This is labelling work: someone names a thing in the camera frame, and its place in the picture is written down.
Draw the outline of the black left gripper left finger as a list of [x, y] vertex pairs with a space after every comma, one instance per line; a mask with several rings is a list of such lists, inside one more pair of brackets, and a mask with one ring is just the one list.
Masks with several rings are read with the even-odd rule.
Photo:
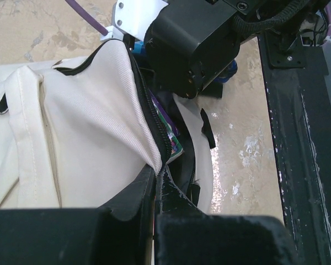
[[0, 210], [0, 264], [151, 264], [156, 176], [98, 208]]

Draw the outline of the beige canvas backpack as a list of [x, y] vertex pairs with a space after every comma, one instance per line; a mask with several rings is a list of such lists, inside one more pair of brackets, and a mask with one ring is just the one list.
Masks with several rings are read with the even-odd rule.
[[0, 65], [0, 209], [96, 208], [148, 165], [165, 164], [194, 204], [209, 213], [212, 131], [195, 102], [159, 96], [183, 153], [158, 119], [132, 54], [109, 40], [90, 56]]

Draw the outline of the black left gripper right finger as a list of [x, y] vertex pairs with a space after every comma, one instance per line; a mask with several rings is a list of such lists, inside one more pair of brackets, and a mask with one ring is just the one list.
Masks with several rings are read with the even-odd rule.
[[207, 215], [175, 185], [156, 186], [156, 264], [298, 264], [293, 240], [271, 216]]

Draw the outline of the blue pencil case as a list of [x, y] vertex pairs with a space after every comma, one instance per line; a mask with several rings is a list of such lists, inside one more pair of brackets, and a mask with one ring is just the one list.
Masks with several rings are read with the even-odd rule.
[[[152, 57], [152, 55], [148, 55], [145, 45], [142, 41], [137, 41], [134, 43], [134, 48], [131, 49], [132, 54], [135, 57], [135, 60], [146, 69], [155, 70], [156, 68], [156, 58]], [[176, 63], [180, 63], [178, 69], [182, 69], [186, 67], [186, 62], [180, 59], [167, 59], [165, 56], [160, 56], [159, 59], [164, 59], [164, 65], [175, 65]], [[226, 83], [232, 78], [238, 70], [236, 60], [233, 60], [213, 81], [216, 83]]]

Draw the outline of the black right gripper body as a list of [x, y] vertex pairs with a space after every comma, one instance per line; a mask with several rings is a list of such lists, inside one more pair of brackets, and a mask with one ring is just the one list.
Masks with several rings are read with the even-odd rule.
[[[238, 55], [241, 35], [233, 28], [236, 16], [249, 18], [264, 1], [170, 1], [146, 31], [148, 55], [156, 58], [161, 89], [193, 99]], [[180, 63], [164, 65], [167, 59]]]

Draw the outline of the purple treehouse paperback book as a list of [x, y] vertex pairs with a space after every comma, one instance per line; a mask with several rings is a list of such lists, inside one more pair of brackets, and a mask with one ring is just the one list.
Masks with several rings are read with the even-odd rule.
[[157, 114], [166, 127], [167, 133], [171, 137], [173, 137], [173, 136], [178, 137], [180, 135], [178, 128], [175, 126], [175, 124], [173, 123], [173, 121], [171, 120], [171, 118], [169, 117], [167, 112], [163, 109], [162, 105], [157, 100], [157, 98], [154, 96], [154, 94], [152, 92], [150, 92], [150, 95], [152, 98], [153, 105], [156, 108]]

